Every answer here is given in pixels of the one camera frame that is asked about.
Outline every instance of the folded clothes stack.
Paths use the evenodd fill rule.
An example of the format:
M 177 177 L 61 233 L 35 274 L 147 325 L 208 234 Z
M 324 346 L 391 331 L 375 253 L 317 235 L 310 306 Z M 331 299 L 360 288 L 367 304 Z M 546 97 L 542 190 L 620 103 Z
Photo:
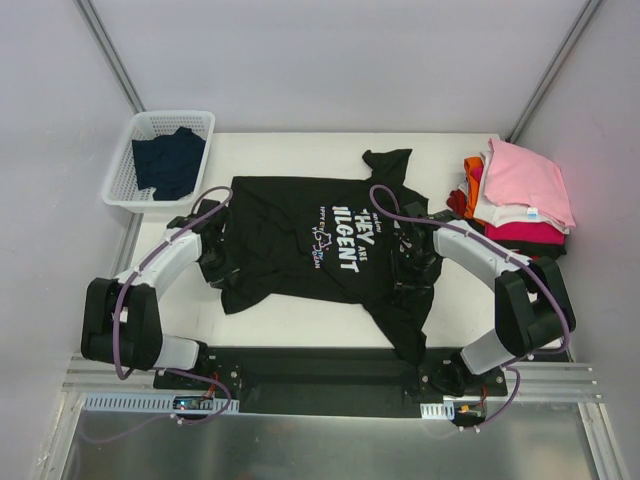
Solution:
M 467 180 L 447 205 L 511 250 L 558 258 L 575 227 L 560 169 L 526 148 L 489 140 L 490 150 L 464 161 Z

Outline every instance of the white wall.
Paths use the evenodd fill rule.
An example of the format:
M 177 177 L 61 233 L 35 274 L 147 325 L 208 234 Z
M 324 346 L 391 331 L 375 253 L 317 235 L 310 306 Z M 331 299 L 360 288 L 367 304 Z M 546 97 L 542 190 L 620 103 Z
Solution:
M 18 480 L 124 231 L 98 191 L 131 110 L 72 1 L 3 2 L 0 65 L 0 477 Z
M 640 3 L 605 2 L 522 145 L 562 169 L 578 227 L 562 262 L 631 478 L 640 478 Z
M 515 125 L 584 0 L 94 0 L 148 109 L 216 130 Z

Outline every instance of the pink shirt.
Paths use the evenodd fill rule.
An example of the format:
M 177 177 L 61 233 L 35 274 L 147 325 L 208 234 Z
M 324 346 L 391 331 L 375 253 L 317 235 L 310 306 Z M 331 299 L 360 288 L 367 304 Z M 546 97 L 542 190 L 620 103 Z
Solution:
M 558 166 L 526 148 L 489 140 L 493 158 L 484 194 L 495 205 L 520 204 L 537 208 L 567 227 L 576 224 Z

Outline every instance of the dark blue garment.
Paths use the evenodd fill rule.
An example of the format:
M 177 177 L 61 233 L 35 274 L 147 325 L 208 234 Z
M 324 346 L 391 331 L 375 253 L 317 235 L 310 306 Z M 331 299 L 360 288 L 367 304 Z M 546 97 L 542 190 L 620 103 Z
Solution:
M 155 187 L 154 200 L 178 200 L 193 192 L 205 141 L 190 128 L 153 140 L 132 140 L 138 189 Z

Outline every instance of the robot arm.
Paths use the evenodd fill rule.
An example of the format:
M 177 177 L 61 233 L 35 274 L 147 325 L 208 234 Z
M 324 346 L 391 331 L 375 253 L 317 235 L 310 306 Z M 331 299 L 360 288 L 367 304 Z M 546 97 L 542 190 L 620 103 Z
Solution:
M 448 222 L 471 231 L 462 220 Z M 528 265 L 543 281 L 575 328 L 575 317 L 557 264 L 550 259 L 533 261 L 493 243 L 493 250 L 457 231 L 433 232 L 435 252 L 453 260 L 495 293 L 495 326 L 462 349 L 460 357 L 472 375 L 483 374 L 514 358 L 522 358 L 562 337 L 561 319 L 529 276 L 504 255 Z
M 167 226 L 165 238 L 170 238 L 176 229 L 217 205 L 218 202 L 204 200 L 197 214 L 175 218 Z M 405 210 L 409 216 L 426 216 L 426 210 L 420 205 L 412 204 Z M 237 268 L 224 255 L 222 247 L 225 214 L 221 212 L 201 222 L 171 242 L 132 282 L 125 296 L 126 311 L 120 318 L 123 365 L 140 370 L 191 370 L 200 363 L 200 356 L 205 355 L 204 343 L 162 334 L 158 301 L 193 262 L 198 263 L 205 281 L 214 287 L 233 281 Z M 471 231 L 466 222 L 455 219 L 451 212 L 430 218 Z M 455 394 L 460 390 L 455 385 L 459 386 L 465 378 L 482 375 L 562 337 L 561 320 L 549 301 L 543 295 L 537 295 L 535 284 L 518 266 L 505 261 L 504 255 L 516 258 L 534 270 L 561 306 L 570 329 L 575 328 L 575 317 L 555 262 L 549 259 L 533 262 L 493 242 L 490 249 L 467 234 L 447 228 L 404 224 L 400 232 L 399 246 L 394 249 L 393 257 L 397 288 L 430 288 L 437 278 L 430 269 L 433 265 L 439 268 L 439 260 L 449 258 L 495 293 L 494 329 L 464 347 L 441 375 L 431 376 L 435 388 Z M 89 285 L 82 333 L 85 358 L 113 363 L 114 307 L 123 284 L 134 270 L 122 272 L 111 280 L 98 278 Z
M 203 200 L 196 214 L 176 217 L 167 225 L 164 238 L 205 215 L 219 202 Z M 158 301 L 169 286 L 192 263 L 198 263 L 211 286 L 231 281 L 238 271 L 222 249 L 226 210 L 194 226 L 156 255 L 142 270 L 130 268 L 114 279 L 97 278 L 89 285 L 84 312 L 81 351 L 85 358 L 113 363 L 113 313 L 116 299 L 131 273 L 138 271 L 120 315 L 120 352 L 124 366 L 193 369 L 206 344 L 162 333 Z

